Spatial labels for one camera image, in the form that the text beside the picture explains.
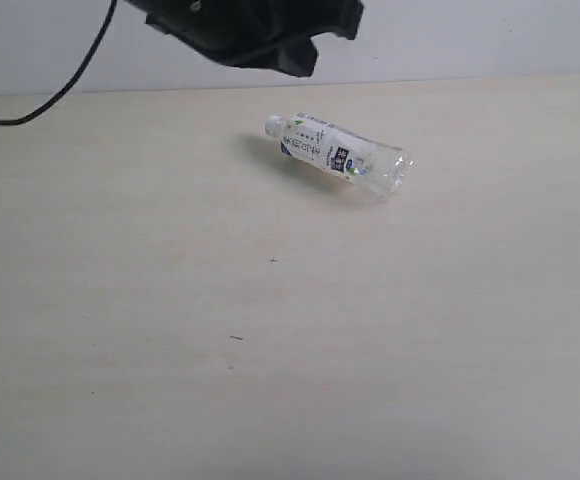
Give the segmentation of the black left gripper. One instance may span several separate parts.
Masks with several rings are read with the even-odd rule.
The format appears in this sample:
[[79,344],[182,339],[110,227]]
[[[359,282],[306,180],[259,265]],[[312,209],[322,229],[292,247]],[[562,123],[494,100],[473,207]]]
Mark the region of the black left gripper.
[[[357,37],[364,4],[358,0],[130,0],[145,23],[207,59],[250,70],[310,77],[318,50],[309,38]],[[280,34],[302,35],[275,40]]]

